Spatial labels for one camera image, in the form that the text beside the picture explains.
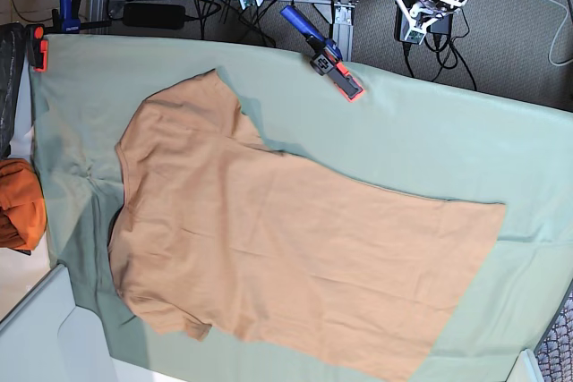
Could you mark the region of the tan T-shirt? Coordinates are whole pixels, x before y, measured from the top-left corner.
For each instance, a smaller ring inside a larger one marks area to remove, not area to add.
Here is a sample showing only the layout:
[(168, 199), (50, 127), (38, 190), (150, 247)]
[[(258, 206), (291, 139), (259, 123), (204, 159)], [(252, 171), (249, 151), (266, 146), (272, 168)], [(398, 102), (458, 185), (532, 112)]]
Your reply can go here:
[(207, 72), (146, 98), (115, 148), (118, 295), (155, 331), (212, 328), (387, 381), (422, 364), (506, 209), (358, 182), (268, 148)]

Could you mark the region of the blue orange clamp centre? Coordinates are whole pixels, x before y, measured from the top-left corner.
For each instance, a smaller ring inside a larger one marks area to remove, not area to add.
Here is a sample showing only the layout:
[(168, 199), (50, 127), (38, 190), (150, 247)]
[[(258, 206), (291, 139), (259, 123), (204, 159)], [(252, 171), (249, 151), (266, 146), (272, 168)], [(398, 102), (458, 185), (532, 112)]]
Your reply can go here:
[(349, 102), (356, 101), (364, 92), (362, 85), (345, 67), (342, 55), (331, 38), (324, 37), (319, 30), (296, 7), (288, 4), (281, 12), (305, 39), (313, 50), (311, 67), (320, 76), (327, 76)]

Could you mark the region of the light green table cloth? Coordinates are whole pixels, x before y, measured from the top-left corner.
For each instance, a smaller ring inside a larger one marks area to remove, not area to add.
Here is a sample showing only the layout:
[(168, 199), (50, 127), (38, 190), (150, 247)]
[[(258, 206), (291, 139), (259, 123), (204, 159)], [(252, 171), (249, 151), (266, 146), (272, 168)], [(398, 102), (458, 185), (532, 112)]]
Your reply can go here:
[(270, 344), (212, 331), (158, 335), (121, 302), (107, 261), (123, 201), (115, 145), (142, 100), (216, 70), (273, 149), (357, 180), (439, 199), (499, 201), (499, 240), (417, 381), (502, 381), (535, 348), (572, 281), (572, 116), (363, 64), (354, 103), (294, 52), (173, 38), (53, 35), (30, 76), (33, 163), (48, 252), (76, 303), (101, 318), (113, 357), (186, 381), (361, 381)]

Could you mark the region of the black power brick left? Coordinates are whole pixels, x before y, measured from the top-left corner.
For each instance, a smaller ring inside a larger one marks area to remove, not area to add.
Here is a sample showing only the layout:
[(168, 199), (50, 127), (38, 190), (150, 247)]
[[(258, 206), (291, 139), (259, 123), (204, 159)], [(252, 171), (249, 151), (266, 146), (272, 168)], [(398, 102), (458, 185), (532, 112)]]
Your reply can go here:
[(176, 4), (129, 3), (124, 6), (122, 23), (128, 27), (180, 30), (186, 23), (186, 11)]

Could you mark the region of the blue clamp at corner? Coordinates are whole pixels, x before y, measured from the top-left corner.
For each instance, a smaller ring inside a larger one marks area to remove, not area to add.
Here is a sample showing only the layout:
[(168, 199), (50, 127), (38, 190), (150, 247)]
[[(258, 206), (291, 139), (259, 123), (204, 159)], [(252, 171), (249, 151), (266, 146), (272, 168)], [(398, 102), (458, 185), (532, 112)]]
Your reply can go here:
[(103, 29), (111, 26), (111, 20), (85, 21), (80, 19), (81, 0), (59, 0), (59, 8), (52, 10), (52, 26), (42, 23), (26, 27), (27, 59), (35, 72), (47, 70), (47, 34), (79, 34), (83, 30)]

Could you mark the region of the orange folded cloth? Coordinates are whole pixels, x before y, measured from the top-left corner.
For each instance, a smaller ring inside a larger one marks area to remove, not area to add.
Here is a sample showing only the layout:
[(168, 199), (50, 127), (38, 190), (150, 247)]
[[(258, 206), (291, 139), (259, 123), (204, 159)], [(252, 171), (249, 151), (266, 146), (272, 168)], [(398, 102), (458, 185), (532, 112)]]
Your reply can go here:
[(1, 161), (1, 247), (32, 253), (47, 227), (39, 179), (22, 158)]

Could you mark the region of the white plastic bin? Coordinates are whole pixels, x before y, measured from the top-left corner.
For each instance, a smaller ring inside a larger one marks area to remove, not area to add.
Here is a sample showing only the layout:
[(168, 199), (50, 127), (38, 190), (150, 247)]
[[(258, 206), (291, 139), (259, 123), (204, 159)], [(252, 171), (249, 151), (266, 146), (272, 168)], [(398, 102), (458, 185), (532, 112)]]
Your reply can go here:
[(100, 318), (75, 303), (59, 265), (1, 321), (3, 381), (116, 381)]

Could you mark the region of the aluminium frame post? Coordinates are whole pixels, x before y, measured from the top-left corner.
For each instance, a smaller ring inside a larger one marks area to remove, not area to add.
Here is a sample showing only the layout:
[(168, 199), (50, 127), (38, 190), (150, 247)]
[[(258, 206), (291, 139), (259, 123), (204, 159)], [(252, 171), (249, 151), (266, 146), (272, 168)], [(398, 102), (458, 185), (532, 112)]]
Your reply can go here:
[(329, 37), (337, 45), (342, 60), (348, 62), (352, 57), (355, 8), (359, 0), (330, 0), (330, 11), (325, 4), (315, 4), (314, 7), (329, 23)]

